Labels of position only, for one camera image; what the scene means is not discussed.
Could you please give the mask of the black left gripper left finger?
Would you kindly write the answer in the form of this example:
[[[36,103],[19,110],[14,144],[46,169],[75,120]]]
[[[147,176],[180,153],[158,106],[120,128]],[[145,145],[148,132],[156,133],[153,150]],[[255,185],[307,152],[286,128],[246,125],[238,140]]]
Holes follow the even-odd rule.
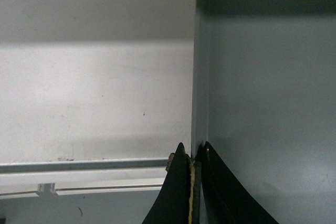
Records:
[[[143,223],[192,223],[194,185],[193,161],[183,143],[179,143],[158,197]]]

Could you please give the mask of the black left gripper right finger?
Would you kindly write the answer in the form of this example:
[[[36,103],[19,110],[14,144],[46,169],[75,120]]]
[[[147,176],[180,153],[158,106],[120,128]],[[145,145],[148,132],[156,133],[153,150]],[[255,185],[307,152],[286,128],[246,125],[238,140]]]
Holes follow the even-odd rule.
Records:
[[[202,188],[208,223],[277,223],[244,188],[209,142],[200,145]]]

